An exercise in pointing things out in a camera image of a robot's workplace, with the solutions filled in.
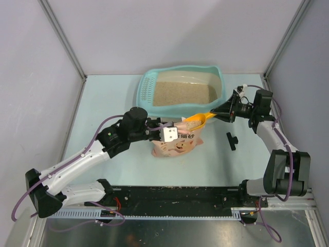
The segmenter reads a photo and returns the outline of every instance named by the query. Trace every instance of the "white table surface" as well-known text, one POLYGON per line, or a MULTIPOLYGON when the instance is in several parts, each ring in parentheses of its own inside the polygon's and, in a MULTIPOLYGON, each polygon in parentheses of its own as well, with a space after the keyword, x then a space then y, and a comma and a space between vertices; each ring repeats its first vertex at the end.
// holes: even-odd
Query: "white table surface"
MULTIPOLYGON (((142 75, 88 76, 65 157, 85 147, 103 119, 128 111, 136 102, 142 75)), ((260 75, 224 75, 227 96, 238 85, 262 86, 260 75)), ((253 101, 255 89, 246 96, 253 101)), ((244 179, 263 176, 269 153, 262 140, 248 128, 248 120, 234 123, 216 120, 207 124, 201 138, 204 144, 178 157, 155 158, 149 141, 132 143, 128 151, 100 164, 73 181, 90 183, 106 178, 112 185, 135 186, 237 186, 244 179), (239 144, 231 151, 226 133, 237 136, 239 144)))

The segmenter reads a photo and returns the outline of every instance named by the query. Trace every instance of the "orange scoop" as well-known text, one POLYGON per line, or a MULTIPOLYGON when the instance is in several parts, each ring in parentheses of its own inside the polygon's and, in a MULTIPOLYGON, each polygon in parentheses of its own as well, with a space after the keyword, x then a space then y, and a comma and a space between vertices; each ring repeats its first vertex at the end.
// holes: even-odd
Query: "orange scoop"
POLYGON ((202 128, 209 118, 216 116, 216 114, 207 112, 207 113, 197 113, 189 118, 186 118, 184 121, 201 121, 201 125, 191 129, 190 131, 197 130, 202 128))

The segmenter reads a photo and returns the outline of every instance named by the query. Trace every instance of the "litter box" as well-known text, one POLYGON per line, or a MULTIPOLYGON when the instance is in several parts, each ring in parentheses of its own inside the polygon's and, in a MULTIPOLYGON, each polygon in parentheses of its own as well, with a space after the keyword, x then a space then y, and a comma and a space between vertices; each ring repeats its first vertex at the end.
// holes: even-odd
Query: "litter box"
POLYGON ((209 112, 226 100, 225 84, 220 68, 185 65, 146 72, 139 82, 136 105, 144 108, 149 116, 181 118, 209 112), (153 106, 153 99, 157 81, 206 84, 215 89, 217 99, 208 104, 183 103, 156 107, 153 106))

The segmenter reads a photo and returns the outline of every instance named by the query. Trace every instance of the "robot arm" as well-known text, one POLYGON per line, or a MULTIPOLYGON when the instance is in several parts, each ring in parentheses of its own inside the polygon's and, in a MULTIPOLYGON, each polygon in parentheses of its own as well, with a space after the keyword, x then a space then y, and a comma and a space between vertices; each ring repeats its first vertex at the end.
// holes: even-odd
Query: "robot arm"
MULTIPOLYGON (((290 187, 290 195, 305 195, 310 165, 308 153, 299 152, 292 146, 281 132, 275 118, 270 115, 272 93, 258 90, 254 102, 244 104, 241 99, 246 87, 247 85, 237 87, 228 101, 211 110, 211 113, 216 114, 215 118, 225 122, 234 122, 236 117, 249 119, 249 127, 263 140, 271 153, 264 177, 242 182, 244 193, 251 196, 286 194, 290 187), (291 182, 288 167, 293 168, 291 182)), ((86 201, 100 204, 111 202, 114 192, 107 180, 98 180, 87 185, 67 184, 91 167, 129 149, 132 142, 170 142, 178 138, 177 128, 170 124, 160 128, 161 124, 159 118, 150 120, 144 109, 132 108, 117 123, 104 128, 88 146, 88 150, 83 149, 44 171, 28 171, 25 175, 27 189, 39 217, 51 216, 63 205, 86 201)))
POLYGON ((117 123, 104 128, 90 147, 88 146, 88 150, 84 148, 72 157, 41 172, 29 170, 25 174, 27 189, 38 183, 29 195, 39 217, 51 216, 64 205, 87 201, 112 201, 113 189, 107 180, 85 185, 67 184, 91 167, 127 150, 132 142, 170 142, 178 138, 177 128, 171 123, 165 125, 168 127, 162 126, 164 128, 160 127, 161 125, 160 118, 151 120, 144 109, 134 107, 117 123))
POLYGON ((253 103, 244 104, 241 99, 247 85, 238 86, 232 96, 224 104, 211 110, 225 122, 234 122, 236 117, 247 118, 249 127, 253 129, 270 152, 264 177, 257 180, 242 182, 245 192, 251 196, 287 194, 303 196, 306 194, 310 166, 310 156, 300 152, 284 136, 279 124, 270 115, 270 104, 273 93, 267 90, 257 90, 253 103), (292 179, 290 167, 293 168, 292 179))

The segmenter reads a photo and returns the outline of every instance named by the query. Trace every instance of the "black clip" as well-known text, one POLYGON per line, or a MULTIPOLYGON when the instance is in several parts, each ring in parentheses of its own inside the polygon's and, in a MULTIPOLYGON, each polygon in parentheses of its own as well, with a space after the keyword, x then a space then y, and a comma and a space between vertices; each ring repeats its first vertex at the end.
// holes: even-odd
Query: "black clip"
POLYGON ((227 135, 227 138, 228 138, 228 142, 230 143, 231 150, 232 151, 236 150, 235 144, 238 144, 239 140, 237 139, 236 136, 233 137, 231 132, 227 132, 226 135, 227 135))

